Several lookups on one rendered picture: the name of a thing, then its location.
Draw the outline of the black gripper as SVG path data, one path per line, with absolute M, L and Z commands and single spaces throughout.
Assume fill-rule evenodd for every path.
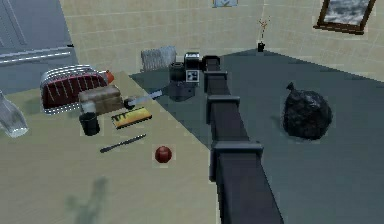
M 182 62 L 174 62 L 169 66 L 168 96 L 175 102 L 185 101 L 195 95 L 197 84 L 186 81 L 186 71 Z M 154 91 L 145 96 L 131 96 L 123 101 L 126 109 L 132 110 L 136 105 L 156 99 L 163 95 L 162 90 Z

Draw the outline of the red apple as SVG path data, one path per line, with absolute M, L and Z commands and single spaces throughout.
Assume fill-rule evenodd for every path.
M 172 158 L 172 151 L 166 146 L 160 146 L 155 151 L 155 159 L 159 163 L 168 163 Z

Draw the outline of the yellow sponge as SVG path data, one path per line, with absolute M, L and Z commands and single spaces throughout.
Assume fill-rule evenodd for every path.
M 125 128 L 152 118 L 152 114 L 144 107 L 117 114 L 111 117 L 116 129 Z

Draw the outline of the grey ribbed bin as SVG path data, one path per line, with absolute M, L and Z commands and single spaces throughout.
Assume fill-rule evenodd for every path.
M 156 49 L 141 51 L 143 71 L 153 71 L 169 67 L 176 61 L 176 47 L 162 46 Z

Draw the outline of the brown bread loaf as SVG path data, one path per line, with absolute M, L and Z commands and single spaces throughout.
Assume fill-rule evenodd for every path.
M 79 103 L 84 113 L 96 115 L 110 113 L 124 107 L 121 92 L 116 85 L 97 87 L 80 92 Z

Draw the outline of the dark table knife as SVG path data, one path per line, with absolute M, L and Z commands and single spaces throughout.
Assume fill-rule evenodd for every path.
M 135 142 L 135 141 L 138 141 L 138 140 L 140 140 L 140 139 L 142 139 L 142 138 L 144 138 L 144 137 L 146 137 L 146 136 L 147 136 L 147 134 L 141 134 L 141 135 L 138 135 L 138 136 L 136 136 L 136 137 L 130 138 L 130 139 L 128 139 L 128 140 L 122 141 L 122 142 L 120 142 L 120 143 L 117 143 L 117 144 L 114 144 L 114 145 L 111 145 L 111 146 L 104 147 L 104 148 L 100 149 L 100 153 L 108 152 L 108 151 L 110 151 L 110 150 L 112 150 L 112 149 L 114 149 L 114 148 L 116 148 L 116 147 L 121 146 L 121 145 L 131 144 L 131 143 L 133 143 L 133 142 Z

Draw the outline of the black cup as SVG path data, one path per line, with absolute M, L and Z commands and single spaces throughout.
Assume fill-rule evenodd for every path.
M 100 132 L 95 104 L 91 101 L 81 104 L 82 114 L 79 116 L 83 132 L 86 136 L 94 136 Z

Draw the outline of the red toaster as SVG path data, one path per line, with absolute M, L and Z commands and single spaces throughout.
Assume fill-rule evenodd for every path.
M 78 109 L 80 92 L 110 84 L 105 71 L 72 65 L 45 72 L 40 81 L 42 111 L 54 115 Z

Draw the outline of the small pale framed picture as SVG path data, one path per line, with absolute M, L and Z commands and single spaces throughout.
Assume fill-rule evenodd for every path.
M 237 5 L 238 0 L 213 0 L 213 8 L 235 7 Z

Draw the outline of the black vase with twigs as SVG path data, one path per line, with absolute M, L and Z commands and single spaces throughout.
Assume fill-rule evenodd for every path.
M 259 42 L 257 44 L 257 51 L 258 52 L 264 51 L 264 48 L 265 48 L 265 43 L 263 42 L 264 34 L 265 34 L 265 31 L 266 31 L 266 28 L 267 28 L 269 22 L 270 22 L 270 18 L 267 18 L 265 20 L 259 20 L 259 25 L 260 25 L 261 31 L 260 31 L 260 39 L 259 39 Z

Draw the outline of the grey room door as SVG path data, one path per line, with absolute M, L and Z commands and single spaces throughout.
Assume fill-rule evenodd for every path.
M 59 0 L 0 0 L 0 66 L 78 62 Z

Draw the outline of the clear glass bottle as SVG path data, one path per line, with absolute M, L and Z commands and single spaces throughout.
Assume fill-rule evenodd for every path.
M 0 90 L 0 128 L 11 138 L 26 134 L 29 130 L 22 111 Z

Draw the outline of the black garbage bag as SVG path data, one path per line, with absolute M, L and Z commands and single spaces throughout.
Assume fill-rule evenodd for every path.
M 315 91 L 298 90 L 294 83 L 285 100 L 283 128 L 288 135 L 318 140 L 325 135 L 333 119 L 332 109 L 322 95 Z

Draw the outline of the brown framed picture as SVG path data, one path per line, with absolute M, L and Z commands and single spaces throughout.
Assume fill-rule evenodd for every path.
M 376 0 L 323 0 L 314 29 L 363 35 Z

